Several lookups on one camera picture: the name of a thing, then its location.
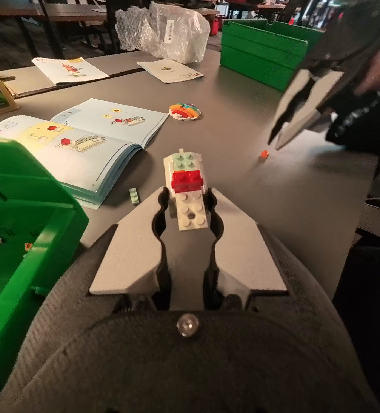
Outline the closed white instruction booklet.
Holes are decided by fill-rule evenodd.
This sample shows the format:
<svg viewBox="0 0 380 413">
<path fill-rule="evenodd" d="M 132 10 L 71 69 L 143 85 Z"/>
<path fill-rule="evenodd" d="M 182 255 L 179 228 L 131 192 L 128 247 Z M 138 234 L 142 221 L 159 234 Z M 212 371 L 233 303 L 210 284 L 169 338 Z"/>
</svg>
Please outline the closed white instruction booklet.
<svg viewBox="0 0 380 413">
<path fill-rule="evenodd" d="M 138 61 L 137 65 L 164 84 L 178 83 L 204 77 L 199 71 L 193 70 L 174 60 Z"/>
</svg>

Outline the white lego animal model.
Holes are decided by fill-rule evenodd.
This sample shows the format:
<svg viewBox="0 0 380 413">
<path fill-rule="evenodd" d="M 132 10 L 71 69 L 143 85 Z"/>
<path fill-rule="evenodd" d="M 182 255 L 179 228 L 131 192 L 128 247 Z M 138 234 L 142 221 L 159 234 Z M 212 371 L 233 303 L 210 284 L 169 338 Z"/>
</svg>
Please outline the white lego animal model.
<svg viewBox="0 0 380 413">
<path fill-rule="evenodd" d="M 202 156 L 181 148 L 163 159 L 163 167 L 169 191 L 168 208 L 171 218 L 177 219 L 179 231 L 207 228 L 208 184 Z"/>
</svg>

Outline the rainbow lego disc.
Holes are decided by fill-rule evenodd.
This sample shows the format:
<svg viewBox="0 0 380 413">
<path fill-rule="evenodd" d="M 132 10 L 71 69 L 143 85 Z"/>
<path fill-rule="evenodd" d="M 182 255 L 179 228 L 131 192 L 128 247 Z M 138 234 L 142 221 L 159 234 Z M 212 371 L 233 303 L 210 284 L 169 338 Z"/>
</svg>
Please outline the rainbow lego disc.
<svg viewBox="0 0 380 413">
<path fill-rule="evenodd" d="M 195 121 L 202 116 L 202 112 L 193 104 L 177 103 L 169 107 L 169 115 L 180 121 Z"/>
</svg>

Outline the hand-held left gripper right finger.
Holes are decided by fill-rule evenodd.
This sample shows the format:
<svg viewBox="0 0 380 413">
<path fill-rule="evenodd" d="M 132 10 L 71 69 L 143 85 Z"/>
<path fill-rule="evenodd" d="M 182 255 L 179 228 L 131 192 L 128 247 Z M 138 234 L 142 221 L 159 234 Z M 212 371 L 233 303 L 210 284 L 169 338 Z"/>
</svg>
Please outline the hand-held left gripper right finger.
<svg viewBox="0 0 380 413">
<path fill-rule="evenodd" d="M 286 295 L 262 233 L 249 215 L 215 188 L 208 190 L 210 230 L 215 236 L 208 265 L 208 306 L 221 307 L 235 295 L 242 307 L 255 296 Z"/>
</svg>

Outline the dark wooden table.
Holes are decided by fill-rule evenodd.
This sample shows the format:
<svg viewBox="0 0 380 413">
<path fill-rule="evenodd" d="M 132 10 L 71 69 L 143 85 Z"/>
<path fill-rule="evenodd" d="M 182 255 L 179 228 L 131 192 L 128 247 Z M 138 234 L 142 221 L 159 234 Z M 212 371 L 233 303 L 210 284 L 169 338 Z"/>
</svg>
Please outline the dark wooden table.
<svg viewBox="0 0 380 413">
<path fill-rule="evenodd" d="M 63 48 L 53 23 L 78 22 L 85 28 L 89 21 L 106 23 L 106 2 L 93 1 L 93 4 L 50 4 L 44 1 L 0 1 L 0 19 L 11 18 L 16 23 L 26 42 L 32 57 L 38 57 L 33 39 L 24 24 L 25 18 L 33 18 L 41 22 L 48 44 L 56 59 L 64 59 Z"/>
</svg>

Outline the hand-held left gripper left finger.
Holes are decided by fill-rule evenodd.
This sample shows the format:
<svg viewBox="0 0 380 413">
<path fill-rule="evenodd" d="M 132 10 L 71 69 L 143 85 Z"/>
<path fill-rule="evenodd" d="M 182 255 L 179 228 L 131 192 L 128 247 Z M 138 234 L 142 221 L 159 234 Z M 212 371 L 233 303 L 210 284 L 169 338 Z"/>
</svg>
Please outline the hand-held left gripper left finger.
<svg viewBox="0 0 380 413">
<path fill-rule="evenodd" d="M 92 295 L 144 295 L 158 310 L 171 302 L 171 276 L 161 235 L 170 193 L 158 188 L 122 218 L 91 283 Z"/>
</svg>

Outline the white booklet with orange picture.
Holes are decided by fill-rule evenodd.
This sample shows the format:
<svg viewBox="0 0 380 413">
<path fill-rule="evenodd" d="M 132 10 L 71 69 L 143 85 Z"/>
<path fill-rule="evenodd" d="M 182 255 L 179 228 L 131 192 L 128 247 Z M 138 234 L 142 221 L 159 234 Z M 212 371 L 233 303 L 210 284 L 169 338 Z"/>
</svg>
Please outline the white booklet with orange picture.
<svg viewBox="0 0 380 413">
<path fill-rule="evenodd" d="M 31 62 L 53 82 L 54 85 L 82 83 L 108 78 L 102 72 L 82 57 L 76 59 L 49 59 L 36 57 Z"/>
</svg>

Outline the clear plastic bag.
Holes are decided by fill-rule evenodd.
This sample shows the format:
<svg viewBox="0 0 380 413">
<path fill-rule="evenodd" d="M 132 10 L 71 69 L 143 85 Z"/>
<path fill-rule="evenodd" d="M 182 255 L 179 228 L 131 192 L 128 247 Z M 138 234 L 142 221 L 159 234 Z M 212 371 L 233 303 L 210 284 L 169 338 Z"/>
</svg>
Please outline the clear plastic bag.
<svg viewBox="0 0 380 413">
<path fill-rule="evenodd" d="M 140 50 L 181 64 L 200 63 L 210 35 L 209 22 L 197 11 L 151 2 L 115 12 L 115 30 L 123 51 Z"/>
</svg>

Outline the green plastic bin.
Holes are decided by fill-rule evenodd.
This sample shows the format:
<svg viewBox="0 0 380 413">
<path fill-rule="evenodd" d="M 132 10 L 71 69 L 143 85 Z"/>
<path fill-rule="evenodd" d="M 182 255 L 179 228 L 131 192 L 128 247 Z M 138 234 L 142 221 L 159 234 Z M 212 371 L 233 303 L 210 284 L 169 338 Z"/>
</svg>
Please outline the green plastic bin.
<svg viewBox="0 0 380 413">
<path fill-rule="evenodd" d="M 88 222 L 80 204 L 26 148 L 0 138 L 0 391 Z"/>
</svg>

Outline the open light blue instruction booklet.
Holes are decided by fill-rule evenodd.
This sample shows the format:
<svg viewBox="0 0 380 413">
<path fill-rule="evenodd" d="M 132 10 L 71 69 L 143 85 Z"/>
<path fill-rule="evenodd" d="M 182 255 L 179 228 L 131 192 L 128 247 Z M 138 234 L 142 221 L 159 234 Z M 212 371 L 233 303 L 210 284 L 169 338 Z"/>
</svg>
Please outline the open light blue instruction booklet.
<svg viewBox="0 0 380 413">
<path fill-rule="evenodd" d="M 50 120 L 16 115 L 0 121 L 0 138 L 25 147 L 80 203 L 98 209 L 135 153 L 168 113 L 89 99 Z"/>
</svg>

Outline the stacked empty green bins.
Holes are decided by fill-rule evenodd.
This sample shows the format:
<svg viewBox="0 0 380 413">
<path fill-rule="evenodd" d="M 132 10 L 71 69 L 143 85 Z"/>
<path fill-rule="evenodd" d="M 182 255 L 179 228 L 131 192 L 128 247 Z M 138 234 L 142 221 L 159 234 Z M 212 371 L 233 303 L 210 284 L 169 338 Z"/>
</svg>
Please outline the stacked empty green bins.
<svg viewBox="0 0 380 413">
<path fill-rule="evenodd" d="M 323 31 L 266 19 L 227 19 L 220 65 L 283 92 Z"/>
</svg>

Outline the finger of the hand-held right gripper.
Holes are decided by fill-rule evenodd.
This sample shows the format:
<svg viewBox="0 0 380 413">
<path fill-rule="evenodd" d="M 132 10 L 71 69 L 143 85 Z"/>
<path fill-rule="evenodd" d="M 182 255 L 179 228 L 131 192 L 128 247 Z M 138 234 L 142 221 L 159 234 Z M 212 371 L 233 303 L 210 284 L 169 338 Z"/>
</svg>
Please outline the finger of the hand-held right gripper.
<svg viewBox="0 0 380 413">
<path fill-rule="evenodd" d="M 268 138 L 269 145 L 278 135 L 284 123 L 290 121 L 299 106 L 308 99 L 312 87 L 313 78 L 307 69 L 299 70 L 292 78 L 276 108 Z"/>
<path fill-rule="evenodd" d="M 289 144 L 302 131 L 321 118 L 320 106 L 330 97 L 332 90 L 344 75 L 341 71 L 328 70 L 322 77 L 313 78 L 313 87 L 308 99 L 299 106 L 292 119 L 285 122 L 278 133 L 275 150 L 279 151 Z"/>
</svg>

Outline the person's right forearm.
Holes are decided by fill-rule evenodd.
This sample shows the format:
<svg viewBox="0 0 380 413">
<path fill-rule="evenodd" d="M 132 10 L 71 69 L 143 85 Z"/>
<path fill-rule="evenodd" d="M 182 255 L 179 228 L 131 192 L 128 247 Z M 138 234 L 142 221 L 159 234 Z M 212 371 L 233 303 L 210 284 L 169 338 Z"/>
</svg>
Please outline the person's right forearm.
<svg viewBox="0 0 380 413">
<path fill-rule="evenodd" d="M 352 96 L 335 108 L 325 140 L 354 152 L 380 156 L 380 91 Z"/>
</svg>

